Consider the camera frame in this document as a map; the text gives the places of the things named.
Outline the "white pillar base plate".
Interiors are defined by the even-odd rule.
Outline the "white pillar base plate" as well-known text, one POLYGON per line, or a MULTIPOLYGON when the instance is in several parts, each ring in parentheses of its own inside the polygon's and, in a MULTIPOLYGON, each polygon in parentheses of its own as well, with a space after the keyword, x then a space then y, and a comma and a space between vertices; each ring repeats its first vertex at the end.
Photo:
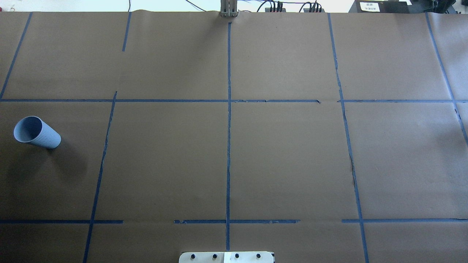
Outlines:
POLYGON ((184 252, 179 263, 274 263, 275 256, 269 251, 219 251, 184 252))

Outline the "black power box with label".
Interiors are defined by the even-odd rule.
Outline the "black power box with label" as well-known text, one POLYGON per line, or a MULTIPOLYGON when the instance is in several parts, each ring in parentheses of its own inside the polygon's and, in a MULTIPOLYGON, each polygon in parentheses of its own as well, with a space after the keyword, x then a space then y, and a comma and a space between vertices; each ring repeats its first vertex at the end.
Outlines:
POLYGON ((355 0, 348 13, 409 14, 410 10, 405 1, 355 0))

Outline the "aluminium frame post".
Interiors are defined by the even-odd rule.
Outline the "aluminium frame post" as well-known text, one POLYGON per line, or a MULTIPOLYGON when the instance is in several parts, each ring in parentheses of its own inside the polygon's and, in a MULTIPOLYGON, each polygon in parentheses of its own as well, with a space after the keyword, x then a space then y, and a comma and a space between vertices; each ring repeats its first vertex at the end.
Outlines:
POLYGON ((220 1, 220 17, 231 18, 238 16, 238 0, 221 0, 220 1))

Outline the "blue ribbed plastic cup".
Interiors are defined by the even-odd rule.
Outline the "blue ribbed plastic cup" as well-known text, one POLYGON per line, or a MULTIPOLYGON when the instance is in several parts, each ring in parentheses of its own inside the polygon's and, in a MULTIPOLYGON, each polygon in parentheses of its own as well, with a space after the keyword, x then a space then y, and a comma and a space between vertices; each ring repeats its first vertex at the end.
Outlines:
POLYGON ((55 149, 61 136, 41 118, 30 115, 22 118, 14 127, 14 138, 20 142, 46 149, 55 149))

